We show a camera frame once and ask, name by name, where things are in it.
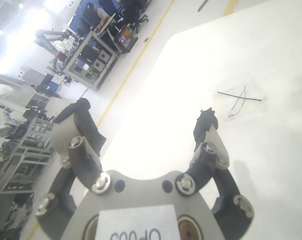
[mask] wire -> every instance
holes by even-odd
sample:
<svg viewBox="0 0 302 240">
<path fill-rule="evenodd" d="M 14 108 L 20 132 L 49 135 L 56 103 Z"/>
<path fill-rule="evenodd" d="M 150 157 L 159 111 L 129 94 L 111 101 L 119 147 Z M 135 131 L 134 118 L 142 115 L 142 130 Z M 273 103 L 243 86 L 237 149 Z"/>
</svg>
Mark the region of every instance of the wire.
<svg viewBox="0 0 302 240">
<path fill-rule="evenodd" d="M 67 44 L 68 44 L 68 47 L 67 47 L 67 48 L 70 48 L 69 39 L 67 39 Z"/>
<path fill-rule="evenodd" d="M 231 95 L 231 94 L 225 94 L 225 93 L 221 93 L 221 92 L 219 92 L 219 91 L 217 91 L 217 93 L 223 94 L 223 95 L 232 96 L 232 97 L 239 98 L 239 99 L 253 100 L 253 101 L 259 101 L 259 102 L 260 102 L 260 101 L 263 101 L 263 100 L 260 100 L 260 99 L 246 98 L 246 97 L 241 97 L 241 96 L 236 96 L 236 95 Z"/>
<path fill-rule="evenodd" d="M 238 113 L 240 113 L 240 111 L 241 111 L 241 109 L 242 109 L 242 107 L 243 107 L 243 104 L 244 104 L 244 102 L 245 102 L 245 100 L 246 100 L 246 96 L 247 96 L 247 86 L 245 85 L 245 86 L 244 86 L 244 89 L 243 89 L 243 91 L 242 91 L 242 93 L 241 93 L 240 96 L 237 98 L 235 104 L 233 105 L 232 109 L 231 109 L 230 112 L 229 112 L 229 115 L 228 115 L 229 118 L 232 117 L 232 116 L 237 115 Z M 236 106 L 236 104 L 238 103 L 239 99 L 243 99 L 243 103 L 242 103 L 242 105 L 241 105 L 239 111 L 238 111 L 237 113 L 235 113 L 235 114 L 231 114 L 233 108 Z"/>
</svg>

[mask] metal frame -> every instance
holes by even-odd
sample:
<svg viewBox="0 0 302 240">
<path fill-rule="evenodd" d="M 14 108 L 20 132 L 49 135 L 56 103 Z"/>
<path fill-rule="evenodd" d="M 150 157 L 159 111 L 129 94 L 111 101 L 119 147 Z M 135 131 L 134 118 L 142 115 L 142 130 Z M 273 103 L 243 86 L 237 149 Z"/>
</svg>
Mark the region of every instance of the metal frame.
<svg viewBox="0 0 302 240">
<path fill-rule="evenodd" d="M 87 45 L 87 43 L 90 41 L 91 38 L 94 38 L 96 41 L 98 41 L 98 43 L 100 43 L 103 47 L 105 47 L 111 54 L 112 56 L 110 57 L 108 63 L 106 64 L 104 70 L 102 71 L 102 73 L 100 74 L 100 76 L 97 78 L 96 82 L 92 85 L 89 84 L 87 81 L 85 81 L 84 79 L 78 77 L 76 74 L 74 74 L 73 72 L 69 71 L 69 69 L 71 68 L 71 66 L 73 65 L 73 63 L 75 62 L 75 60 L 78 58 L 78 56 L 80 55 L 80 53 L 82 52 L 82 50 L 84 49 L 84 47 Z M 100 83 L 100 81 L 102 80 L 102 78 L 104 77 L 104 75 L 106 74 L 107 70 L 109 69 L 109 67 L 111 66 L 111 64 L 113 63 L 113 61 L 116 59 L 116 57 L 118 57 L 119 55 L 114 52 L 107 44 L 105 44 L 100 37 L 98 37 L 98 35 L 96 33 L 94 33 L 93 31 L 90 31 L 89 34 L 85 37 L 85 39 L 83 40 L 82 44 L 78 47 L 78 49 L 76 50 L 76 52 L 74 53 L 74 55 L 72 56 L 72 58 L 70 59 L 69 63 L 67 64 L 67 66 L 64 68 L 64 73 L 66 73 L 68 76 L 70 76 L 71 78 L 81 82 L 82 84 L 84 84 L 85 86 L 91 88 L 91 89 L 96 89 L 98 87 L 98 84 Z"/>
<path fill-rule="evenodd" d="M 34 98 L 35 95 L 38 95 L 38 96 L 41 96 L 43 98 L 50 100 L 50 97 L 48 97 L 44 94 L 40 94 L 40 93 L 36 92 L 35 90 L 33 90 L 32 93 L 29 95 L 28 99 L 23 103 L 23 106 L 26 107 L 28 105 L 28 103 Z"/>
<path fill-rule="evenodd" d="M 11 175 L 6 178 L 6 182 L 4 183 L 3 187 L 1 188 L 0 190 L 0 194 L 11 194 L 11 193 L 26 193 L 26 192 L 33 192 L 33 189 L 32 190 L 12 190 L 12 191 L 4 191 L 7 187 L 7 185 L 11 182 L 17 182 L 17 183 L 21 183 L 21 182 L 26 182 L 26 184 L 28 183 L 36 183 L 36 181 L 43 175 L 44 171 L 45 171 L 45 168 L 43 168 L 40 172 L 40 174 L 35 178 L 35 180 L 28 180 L 27 178 L 30 177 L 32 175 L 32 173 L 28 176 L 26 176 L 24 179 L 19 179 L 17 178 L 17 180 L 14 179 L 14 176 L 15 176 L 15 173 L 17 171 L 17 169 L 20 167 L 20 165 L 22 163 L 31 163 L 31 164 L 35 164 L 35 165 L 50 165 L 52 163 L 52 159 L 54 158 L 54 155 L 55 153 L 52 152 L 50 149 L 52 147 L 51 143 L 49 143 L 49 145 L 45 148 L 45 149 L 41 149 L 41 148 L 37 148 L 37 147 L 27 147 L 27 146 L 24 146 L 23 145 L 23 142 L 27 139 L 27 137 L 29 135 L 37 135 L 37 136 L 43 136 L 43 137 L 47 137 L 47 138 L 50 138 L 51 135 L 50 134 L 47 134 L 47 133 L 42 133 L 42 132 L 37 132 L 37 131 L 34 131 L 32 130 L 33 127 L 35 126 L 36 123 L 45 123 L 47 125 L 51 125 L 52 127 L 54 126 L 54 123 L 52 122 L 49 122 L 49 121 L 45 121 L 45 120 L 42 120 L 42 119 L 39 119 L 39 118 L 34 118 L 29 127 L 28 127 L 28 130 L 27 132 L 25 133 L 25 135 L 23 136 L 23 138 L 20 140 L 20 142 L 18 143 L 18 145 L 14 148 L 14 151 L 12 152 L 12 154 L 10 155 L 10 158 L 9 160 L 4 164 L 4 166 L 2 167 L 1 169 L 1 173 L 4 173 L 5 170 L 9 167 L 10 163 L 12 162 L 12 159 L 15 157 L 15 156 L 20 156 L 20 160 L 18 162 L 18 164 L 16 165 L 16 167 L 14 168 L 14 170 L 12 171 Z M 17 150 L 18 149 L 22 149 L 24 150 L 23 153 L 18 153 Z M 28 152 L 30 150 L 33 150 L 33 151 L 38 151 L 38 153 L 32 153 L 32 152 Z M 26 160 L 25 158 L 36 158 L 36 159 L 39 159 L 39 158 L 49 158 L 47 162 L 39 162 L 39 161 L 32 161 L 32 160 Z"/>
</svg>

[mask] gray metal plate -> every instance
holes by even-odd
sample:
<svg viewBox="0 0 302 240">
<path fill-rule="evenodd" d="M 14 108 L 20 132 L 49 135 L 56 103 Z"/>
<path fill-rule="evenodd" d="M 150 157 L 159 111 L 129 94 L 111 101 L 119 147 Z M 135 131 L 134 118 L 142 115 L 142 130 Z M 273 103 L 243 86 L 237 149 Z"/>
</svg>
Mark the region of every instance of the gray metal plate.
<svg viewBox="0 0 302 240">
<path fill-rule="evenodd" d="M 216 223 L 211 210 L 200 195 L 184 198 L 175 189 L 175 179 L 181 172 L 170 172 L 153 180 L 133 180 L 114 170 L 107 172 L 111 177 L 110 190 L 105 195 L 88 192 L 67 226 L 62 240 L 80 240 L 86 224 L 101 210 L 148 207 L 173 204 L 177 218 L 182 215 L 191 216 L 200 226 L 205 240 L 224 240 L 223 234 Z M 114 184 L 123 180 L 125 189 L 118 193 Z M 163 181 L 173 185 L 171 193 L 162 189 Z"/>
</svg>

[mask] aluminum frame cart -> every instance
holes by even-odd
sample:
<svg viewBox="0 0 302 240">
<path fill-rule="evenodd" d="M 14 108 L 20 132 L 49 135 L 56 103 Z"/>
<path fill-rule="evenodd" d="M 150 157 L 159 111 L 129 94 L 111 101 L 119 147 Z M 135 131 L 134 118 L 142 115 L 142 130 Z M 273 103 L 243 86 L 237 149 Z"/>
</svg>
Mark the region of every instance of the aluminum frame cart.
<svg viewBox="0 0 302 240">
<path fill-rule="evenodd" d="M 54 158 L 55 152 L 51 145 L 53 126 L 54 123 L 39 118 L 31 121 L 25 135 L 1 169 L 0 194 L 33 192 L 36 182 Z"/>
<path fill-rule="evenodd" d="M 90 46 L 90 41 L 96 42 L 95 50 L 98 52 L 98 57 L 90 66 L 91 70 L 88 71 L 78 66 L 78 57 L 86 46 Z M 64 68 L 64 72 L 88 88 L 99 90 L 99 86 L 118 59 L 119 55 L 105 44 L 96 33 L 90 31 L 74 55 L 70 58 Z"/>
</svg>

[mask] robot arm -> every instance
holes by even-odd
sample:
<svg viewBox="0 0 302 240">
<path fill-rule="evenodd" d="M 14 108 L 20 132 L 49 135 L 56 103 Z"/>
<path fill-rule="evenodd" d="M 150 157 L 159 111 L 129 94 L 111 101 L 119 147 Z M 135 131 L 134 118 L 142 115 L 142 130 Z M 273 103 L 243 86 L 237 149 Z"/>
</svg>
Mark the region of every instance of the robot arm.
<svg viewBox="0 0 302 240">
<path fill-rule="evenodd" d="M 7 111 L 3 111 L 3 116 L 6 120 L 6 122 L 12 121 L 12 118 L 11 118 L 10 114 Z"/>
<path fill-rule="evenodd" d="M 75 36 L 71 31 L 66 30 L 63 32 L 51 31 L 51 30 L 37 30 L 36 33 L 35 43 L 54 56 L 58 56 L 60 51 L 58 51 L 50 42 L 54 42 L 57 40 L 63 41 L 64 39 L 68 39 L 70 36 Z"/>
<path fill-rule="evenodd" d="M 9 107 L 7 107 L 7 106 L 5 106 L 1 103 L 0 103 L 0 108 L 3 109 L 4 111 L 6 111 L 7 113 L 12 113 L 13 112 L 12 109 L 10 109 Z"/>
<path fill-rule="evenodd" d="M 103 172 L 97 156 L 102 145 L 93 142 L 98 132 L 94 139 L 89 134 L 95 126 L 86 102 L 80 99 L 67 107 L 52 131 L 62 169 L 36 213 L 51 239 L 93 240 L 100 211 L 158 205 L 174 205 L 181 240 L 237 240 L 245 234 L 254 210 L 227 169 L 229 158 L 216 131 L 214 111 L 203 111 L 198 119 L 194 129 L 197 146 L 185 173 L 173 171 L 154 180 L 134 180 L 115 170 Z M 75 177 L 89 189 L 78 208 L 69 195 Z M 220 194 L 212 210 L 199 193 L 211 178 Z"/>
</svg>

